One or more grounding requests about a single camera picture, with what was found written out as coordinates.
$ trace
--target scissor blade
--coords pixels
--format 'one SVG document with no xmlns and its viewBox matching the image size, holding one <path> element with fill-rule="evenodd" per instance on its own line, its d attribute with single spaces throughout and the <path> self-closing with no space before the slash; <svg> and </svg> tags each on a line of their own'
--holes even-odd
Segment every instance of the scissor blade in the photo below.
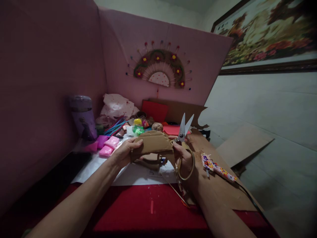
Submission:
<svg viewBox="0 0 317 238">
<path fill-rule="evenodd" d="M 183 115 L 183 118 L 182 118 L 182 122 L 181 122 L 181 126 L 179 127 L 179 133 L 178 133 L 178 139 L 183 142 L 185 141 L 185 113 Z"/>
<path fill-rule="evenodd" d="M 185 126 L 185 135 L 187 134 L 188 130 L 189 130 L 189 127 L 191 126 L 192 124 L 192 121 L 194 119 L 194 114 L 192 115 L 192 117 L 189 119 L 189 121 L 186 123 L 186 126 Z"/>
</svg>

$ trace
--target purple water bottle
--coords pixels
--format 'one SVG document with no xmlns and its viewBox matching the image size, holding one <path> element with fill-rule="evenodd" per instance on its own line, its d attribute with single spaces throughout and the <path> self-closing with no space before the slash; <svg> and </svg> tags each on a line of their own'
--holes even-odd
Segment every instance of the purple water bottle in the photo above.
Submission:
<svg viewBox="0 0 317 238">
<path fill-rule="evenodd" d="M 96 140 L 97 130 L 92 113 L 91 98 L 75 95 L 69 98 L 69 104 L 79 136 L 88 141 Z"/>
</svg>

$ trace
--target red tablecloth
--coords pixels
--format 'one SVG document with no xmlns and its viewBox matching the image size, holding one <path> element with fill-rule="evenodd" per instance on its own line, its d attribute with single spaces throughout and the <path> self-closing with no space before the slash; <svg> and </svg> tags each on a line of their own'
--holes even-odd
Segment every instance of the red tablecloth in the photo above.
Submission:
<svg viewBox="0 0 317 238">
<path fill-rule="evenodd" d="M 78 186 L 79 183 L 69 185 L 60 199 L 49 208 L 45 207 L 47 201 L 38 199 L 29 199 L 23 203 L 23 208 L 14 206 L 1 218 L 2 237 L 21 237 L 26 229 L 34 227 Z M 257 212 L 235 212 L 257 237 L 278 237 Z M 96 208 L 83 237 L 118 235 L 210 237 L 211 233 L 201 210 L 196 206 L 186 208 L 172 188 L 163 184 L 110 187 Z"/>
</svg>

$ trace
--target forearm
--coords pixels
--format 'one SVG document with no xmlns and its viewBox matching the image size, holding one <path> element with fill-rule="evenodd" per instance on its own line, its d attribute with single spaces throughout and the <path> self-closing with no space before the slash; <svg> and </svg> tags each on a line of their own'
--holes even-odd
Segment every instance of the forearm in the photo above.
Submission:
<svg viewBox="0 0 317 238">
<path fill-rule="evenodd" d="M 194 194 L 212 234 L 216 238 L 255 237 L 235 212 L 217 199 L 212 188 L 208 191 L 203 190 L 199 185 L 202 179 L 204 178 L 195 168 L 185 185 Z"/>
<path fill-rule="evenodd" d="M 113 158 L 109 158 L 37 224 L 27 237 L 80 237 L 119 171 L 119 165 Z"/>
</svg>

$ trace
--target scissors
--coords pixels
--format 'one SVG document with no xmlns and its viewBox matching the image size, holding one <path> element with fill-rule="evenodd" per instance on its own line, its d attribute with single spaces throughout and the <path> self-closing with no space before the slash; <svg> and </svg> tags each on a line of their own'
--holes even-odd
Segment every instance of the scissors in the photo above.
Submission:
<svg viewBox="0 0 317 238">
<path fill-rule="evenodd" d="M 185 143 L 185 136 L 189 130 L 189 127 L 192 124 L 193 118 L 194 118 L 194 115 L 192 115 L 192 117 L 189 119 L 189 121 L 185 125 L 185 113 L 184 113 L 183 118 L 182 118 L 182 122 L 181 122 L 181 125 L 179 128 L 178 137 L 174 139 L 174 141 L 177 144 L 183 146 L 192 155 L 192 158 L 193 158 L 192 168 L 191 168 L 190 174 L 188 175 L 187 178 L 183 178 L 180 174 L 180 170 L 181 170 L 181 166 L 182 166 L 182 158 L 180 158 L 177 169 L 178 169 L 178 176 L 182 180 L 187 180 L 191 176 L 191 174 L 194 170 L 194 167 L 195 167 L 195 156 L 194 156 L 193 152 L 191 151 L 191 149 L 188 147 L 188 145 Z"/>
</svg>

